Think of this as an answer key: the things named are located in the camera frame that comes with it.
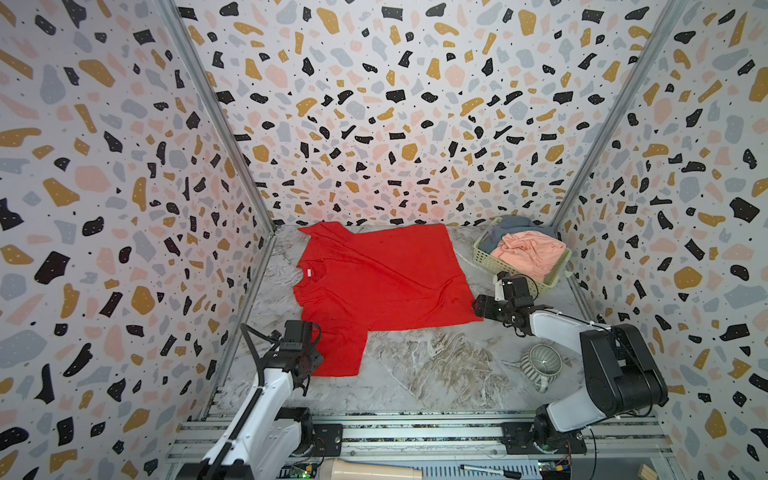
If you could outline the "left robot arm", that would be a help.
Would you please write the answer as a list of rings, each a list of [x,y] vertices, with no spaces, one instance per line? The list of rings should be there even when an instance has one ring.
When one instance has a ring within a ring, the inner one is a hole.
[[[285,403],[299,389],[306,394],[323,362],[318,350],[321,327],[288,320],[284,331],[266,335],[250,325],[241,335],[256,366],[244,403],[203,459],[184,464],[178,479],[275,479],[290,461],[316,450],[312,415]]]

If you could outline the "red t shirt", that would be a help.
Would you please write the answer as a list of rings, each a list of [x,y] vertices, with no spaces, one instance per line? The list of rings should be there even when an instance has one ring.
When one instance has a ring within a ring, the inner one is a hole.
[[[474,296],[443,225],[353,233],[337,222],[302,228],[309,242],[293,292],[319,325],[318,377],[358,375],[372,332],[478,321]]]

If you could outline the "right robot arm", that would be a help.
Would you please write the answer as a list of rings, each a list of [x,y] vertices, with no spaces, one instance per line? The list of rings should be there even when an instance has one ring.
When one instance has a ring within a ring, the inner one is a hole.
[[[522,274],[498,274],[494,289],[492,296],[475,298],[476,316],[557,344],[582,360],[584,385],[539,407],[528,431],[517,435],[521,445],[557,453],[573,446],[586,427],[667,404],[668,386],[637,327],[588,322],[538,304]]]

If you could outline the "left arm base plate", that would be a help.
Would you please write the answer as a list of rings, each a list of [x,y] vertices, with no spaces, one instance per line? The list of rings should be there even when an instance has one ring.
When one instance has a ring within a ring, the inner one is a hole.
[[[343,425],[320,424],[300,427],[300,442],[293,448],[290,460],[336,458],[341,456]]]

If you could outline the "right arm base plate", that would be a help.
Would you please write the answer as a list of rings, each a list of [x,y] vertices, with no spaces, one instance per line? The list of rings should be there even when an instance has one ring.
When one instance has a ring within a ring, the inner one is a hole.
[[[501,443],[508,455],[585,454],[586,444],[580,432],[563,433],[535,421],[501,424]]]

